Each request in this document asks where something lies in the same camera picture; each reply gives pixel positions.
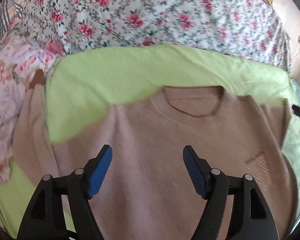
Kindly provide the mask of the white rose floral quilt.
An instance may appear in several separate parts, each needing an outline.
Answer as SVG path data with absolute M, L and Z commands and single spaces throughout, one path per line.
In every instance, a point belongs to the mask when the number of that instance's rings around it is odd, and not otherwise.
M 17 33 L 57 55 L 178 44 L 291 68 L 288 35 L 267 0 L 27 0 Z

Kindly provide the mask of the pastel peony floral pillow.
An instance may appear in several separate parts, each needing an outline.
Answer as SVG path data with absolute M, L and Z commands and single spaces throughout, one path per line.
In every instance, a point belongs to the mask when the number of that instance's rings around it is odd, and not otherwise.
M 49 73 L 63 54 L 58 40 L 39 47 L 20 36 L 10 37 L 0 49 L 0 184 L 10 178 L 13 131 L 35 72 Z

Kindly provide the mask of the light green bed sheet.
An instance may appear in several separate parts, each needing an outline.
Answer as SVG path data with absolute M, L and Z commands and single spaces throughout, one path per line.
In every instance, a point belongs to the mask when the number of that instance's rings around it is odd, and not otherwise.
M 250 94 L 258 103 L 298 105 L 289 74 L 280 68 L 239 57 L 185 46 L 104 48 L 62 58 L 47 82 L 47 129 L 52 143 L 76 135 L 87 124 L 102 120 L 110 105 L 153 95 L 163 85 L 217 86 L 236 95 Z M 293 117 L 283 152 L 298 185 L 300 220 L 300 118 Z M 34 186 L 11 162 L 12 175 L 0 185 L 0 212 L 12 238 L 17 232 Z

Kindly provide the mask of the beige knit sweater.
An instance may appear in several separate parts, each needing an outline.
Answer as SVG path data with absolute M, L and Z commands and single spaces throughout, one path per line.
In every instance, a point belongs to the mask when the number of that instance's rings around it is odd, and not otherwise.
M 112 106 L 107 117 L 53 144 L 44 89 L 26 94 L 13 135 L 13 156 L 33 184 L 66 176 L 103 145 L 113 159 L 90 205 L 105 239 L 190 239 L 204 201 L 183 162 L 183 148 L 230 176 L 251 173 L 263 190 L 280 237 L 294 223 L 297 189 L 281 148 L 291 114 L 223 87 L 164 87 L 154 96 Z

